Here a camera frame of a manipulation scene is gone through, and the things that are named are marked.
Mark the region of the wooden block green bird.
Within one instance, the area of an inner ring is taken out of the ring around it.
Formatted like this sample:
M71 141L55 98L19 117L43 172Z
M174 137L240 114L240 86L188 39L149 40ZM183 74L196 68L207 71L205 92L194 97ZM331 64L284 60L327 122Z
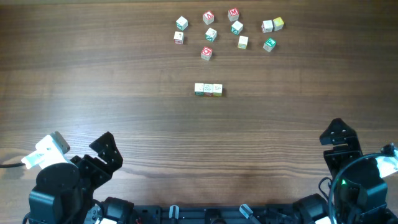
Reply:
M194 87L195 95L204 95L204 84L196 83Z

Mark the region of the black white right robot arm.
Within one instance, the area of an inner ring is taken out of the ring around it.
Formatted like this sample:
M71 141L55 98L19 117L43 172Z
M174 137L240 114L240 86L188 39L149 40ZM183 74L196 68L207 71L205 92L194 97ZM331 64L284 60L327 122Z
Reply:
M293 204L296 223L397 223L388 209L384 178L397 172L397 147L363 154L356 131L335 118L319 137L333 145L323 158L331 174L328 194L311 195Z

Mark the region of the wooden block green N side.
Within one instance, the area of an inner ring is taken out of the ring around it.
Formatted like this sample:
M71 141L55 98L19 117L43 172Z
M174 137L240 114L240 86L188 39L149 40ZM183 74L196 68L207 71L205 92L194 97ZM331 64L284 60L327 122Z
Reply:
M235 35L238 35L241 31L243 30L243 24L240 23L239 21L235 21L231 25L231 32Z

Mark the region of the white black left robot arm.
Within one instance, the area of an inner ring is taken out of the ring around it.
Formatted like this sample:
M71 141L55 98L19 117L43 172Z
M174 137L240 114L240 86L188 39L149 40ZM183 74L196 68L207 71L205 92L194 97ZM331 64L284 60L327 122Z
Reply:
M94 191L111 180L123 158L114 136L107 132L90 144L97 157L85 155L67 159L70 146L58 132L36 145L36 151L23 158L28 168L39 165L36 186L29 194L30 212L24 223L139 223L134 204L108 197L99 202Z

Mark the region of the plain wooden picture block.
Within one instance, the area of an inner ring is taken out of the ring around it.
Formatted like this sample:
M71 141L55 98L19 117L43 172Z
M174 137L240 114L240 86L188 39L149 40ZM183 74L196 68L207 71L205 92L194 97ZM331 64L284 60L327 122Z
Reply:
M203 86L205 96L213 96L213 84L205 83Z

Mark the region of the green letter F block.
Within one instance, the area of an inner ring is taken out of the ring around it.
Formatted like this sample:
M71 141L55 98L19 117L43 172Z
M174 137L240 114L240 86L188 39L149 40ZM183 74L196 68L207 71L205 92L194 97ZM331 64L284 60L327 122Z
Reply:
M267 52L271 52L272 49L276 46L276 41L272 38L268 38L263 45L263 49L266 50Z

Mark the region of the wooden block yellow side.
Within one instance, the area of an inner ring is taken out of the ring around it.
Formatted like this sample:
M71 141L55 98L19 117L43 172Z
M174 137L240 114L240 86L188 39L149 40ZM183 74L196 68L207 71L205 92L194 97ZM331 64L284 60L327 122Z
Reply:
M239 49L246 49L248 46L248 37L246 36L240 36L239 41L238 41L238 48Z

